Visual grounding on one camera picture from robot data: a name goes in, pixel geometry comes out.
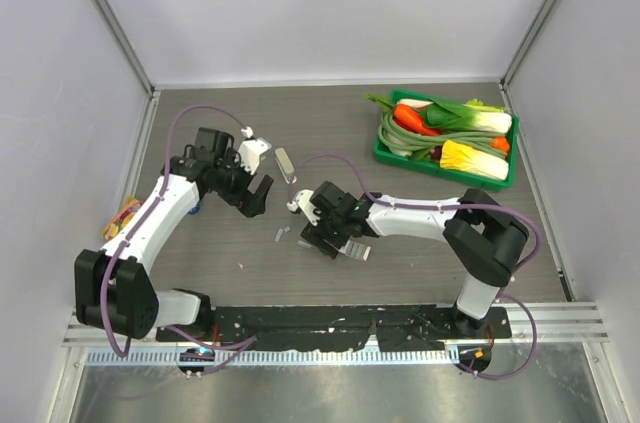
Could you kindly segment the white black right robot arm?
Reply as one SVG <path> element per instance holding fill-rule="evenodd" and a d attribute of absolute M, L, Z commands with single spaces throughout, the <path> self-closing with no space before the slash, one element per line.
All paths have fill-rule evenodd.
<path fill-rule="evenodd" d="M 478 189 L 444 200 L 369 192 L 356 198 L 326 181 L 315 190 L 297 191 L 287 208 L 307 219 L 301 237 L 331 258 L 360 237 L 407 236 L 448 244 L 466 270 L 451 314 L 453 329 L 465 338 L 486 328 L 490 307 L 510 282 L 529 239 L 514 211 Z"/>

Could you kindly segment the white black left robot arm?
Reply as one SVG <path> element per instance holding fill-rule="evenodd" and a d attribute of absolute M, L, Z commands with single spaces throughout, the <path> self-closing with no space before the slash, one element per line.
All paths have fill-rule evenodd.
<path fill-rule="evenodd" d="M 209 193 L 247 218 L 263 214 L 273 179 L 265 175 L 256 190 L 249 186 L 270 148 L 262 138 L 237 143 L 229 133 L 200 128 L 195 142 L 163 167 L 130 222 L 101 249 L 76 257 L 77 320 L 131 339 L 178 327 L 190 341 L 205 340 L 214 326 L 210 298 L 191 290 L 156 291 L 152 266 L 178 224 Z"/>

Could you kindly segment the white red staple box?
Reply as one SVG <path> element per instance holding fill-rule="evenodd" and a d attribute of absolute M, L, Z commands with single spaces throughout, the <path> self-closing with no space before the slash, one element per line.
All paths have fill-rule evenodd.
<path fill-rule="evenodd" d="M 369 245 L 354 240 L 349 240 L 339 249 L 340 254 L 358 261 L 367 261 L 370 252 L 371 247 Z"/>

